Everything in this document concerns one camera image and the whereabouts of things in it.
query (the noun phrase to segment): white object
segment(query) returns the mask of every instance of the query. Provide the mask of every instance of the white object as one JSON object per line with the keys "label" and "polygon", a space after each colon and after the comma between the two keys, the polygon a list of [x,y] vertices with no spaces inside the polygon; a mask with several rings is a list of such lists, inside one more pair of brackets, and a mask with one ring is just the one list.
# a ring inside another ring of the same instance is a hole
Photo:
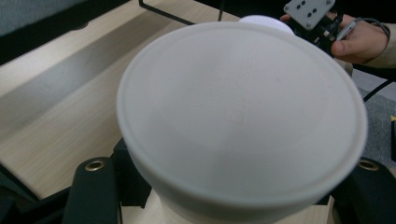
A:
{"label": "white object", "polygon": [[283,7],[283,10],[306,30],[312,30],[323,19],[326,13],[332,9],[334,4],[335,0],[291,0]]}
{"label": "white object", "polygon": [[338,33],[337,38],[335,40],[342,40],[344,39],[344,37],[347,36],[347,34],[349,34],[349,32],[355,28],[356,22],[352,21],[350,24],[348,24],[346,27],[344,27],[344,29],[342,29],[340,31],[340,33]]}
{"label": "white object", "polygon": [[257,24],[257,25],[262,25],[262,26],[268,26],[268,27],[272,27],[272,28],[284,31],[288,34],[294,35],[294,32],[290,29],[290,27],[286,23],[284,23],[283,21],[274,19],[272,17],[261,16],[261,15],[251,15],[251,16],[243,17],[242,19],[239,20],[239,22],[247,22],[247,23],[252,23],[252,24]]}
{"label": "white object", "polygon": [[367,132],[361,96],[332,58],[242,22],[146,46],[117,113],[139,172],[195,223],[271,223],[315,203],[355,167]]}

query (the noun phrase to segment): white plastic cup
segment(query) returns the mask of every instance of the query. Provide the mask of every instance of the white plastic cup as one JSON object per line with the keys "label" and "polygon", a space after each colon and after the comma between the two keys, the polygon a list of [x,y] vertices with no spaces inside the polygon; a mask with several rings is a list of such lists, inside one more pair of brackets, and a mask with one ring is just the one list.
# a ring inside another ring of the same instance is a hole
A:
{"label": "white plastic cup", "polygon": [[367,134],[361,95],[332,58],[243,22],[146,46],[122,77],[117,114],[164,210],[191,223],[272,223],[304,209],[352,171]]}

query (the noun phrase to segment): screw hole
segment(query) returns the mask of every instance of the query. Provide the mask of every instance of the screw hole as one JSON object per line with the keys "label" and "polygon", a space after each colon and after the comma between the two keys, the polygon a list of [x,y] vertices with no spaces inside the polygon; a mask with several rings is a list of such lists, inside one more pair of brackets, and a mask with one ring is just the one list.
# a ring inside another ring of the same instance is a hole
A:
{"label": "screw hole", "polygon": [[85,166],[86,171],[97,171],[105,167],[103,161],[92,161]]}
{"label": "screw hole", "polygon": [[369,170],[369,171],[377,171],[379,169],[379,167],[376,164],[374,164],[370,161],[359,161],[358,165],[360,168],[363,168],[363,169]]}

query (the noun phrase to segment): human hand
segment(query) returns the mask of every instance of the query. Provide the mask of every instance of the human hand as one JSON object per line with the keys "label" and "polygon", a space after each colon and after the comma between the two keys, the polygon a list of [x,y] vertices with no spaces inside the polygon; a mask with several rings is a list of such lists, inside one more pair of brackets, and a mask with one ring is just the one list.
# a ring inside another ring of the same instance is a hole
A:
{"label": "human hand", "polygon": [[[355,18],[344,15],[340,28],[354,20]],[[367,63],[384,51],[388,41],[380,27],[366,21],[358,21],[345,39],[332,43],[332,55],[349,63]]]}

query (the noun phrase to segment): light wood surface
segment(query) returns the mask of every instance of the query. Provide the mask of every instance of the light wood surface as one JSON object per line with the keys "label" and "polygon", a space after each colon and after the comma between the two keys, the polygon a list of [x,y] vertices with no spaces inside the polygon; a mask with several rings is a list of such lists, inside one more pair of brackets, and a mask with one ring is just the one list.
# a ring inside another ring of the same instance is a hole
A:
{"label": "light wood surface", "polygon": [[[193,22],[219,12],[192,0],[147,0]],[[223,14],[224,21],[237,21]],[[83,161],[110,156],[121,138],[116,118],[120,78],[136,53],[184,27],[128,2],[0,67],[0,161],[45,198],[72,184]],[[278,224],[327,223],[329,206],[310,206]],[[158,196],[146,209],[123,208],[124,223],[163,223]]]}

